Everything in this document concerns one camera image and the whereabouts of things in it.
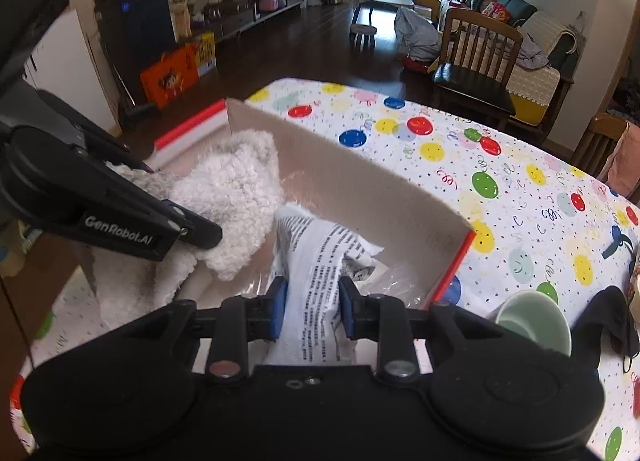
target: black chair seat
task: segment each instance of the black chair seat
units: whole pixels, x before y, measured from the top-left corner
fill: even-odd
[[[507,89],[502,87],[500,82],[474,70],[453,64],[441,64],[433,73],[433,84],[490,107],[499,108],[509,115],[516,113]]]

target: orange box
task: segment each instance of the orange box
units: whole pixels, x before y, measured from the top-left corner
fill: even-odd
[[[163,108],[198,81],[193,47],[187,45],[162,57],[140,73],[146,97]]]

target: doorframe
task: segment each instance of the doorframe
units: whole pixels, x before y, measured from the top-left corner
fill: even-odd
[[[636,41],[636,35],[638,35],[638,28],[640,27],[640,0],[636,0],[636,5],[634,9],[634,15],[631,18],[631,25],[629,26],[629,32],[626,35],[625,45],[622,49],[622,53],[620,54],[620,60],[618,61],[618,65],[616,67],[616,71],[613,73],[613,77],[609,83],[609,87],[607,88],[607,92],[602,98],[600,102],[600,108],[598,112],[607,112],[607,106],[609,102],[613,98],[613,92],[618,87],[618,83],[620,82],[620,77],[622,76],[622,70],[626,67],[626,62],[629,60],[629,55],[631,54],[631,49],[634,46]]]

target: screw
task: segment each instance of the screw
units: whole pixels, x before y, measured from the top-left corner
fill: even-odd
[[[240,365],[231,360],[218,360],[209,365],[209,372],[218,378],[233,378],[240,372]]]
[[[385,371],[394,378],[408,378],[415,372],[415,365],[406,360],[392,360],[385,365]]]

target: cardboard flap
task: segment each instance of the cardboard flap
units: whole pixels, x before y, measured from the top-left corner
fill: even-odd
[[[288,200],[300,201],[302,194],[310,203],[301,204],[316,215],[384,247],[378,258],[387,266],[408,262],[425,291],[449,284],[474,235],[459,214],[406,179],[295,123],[233,99],[226,108],[232,132],[252,128],[273,134]]]

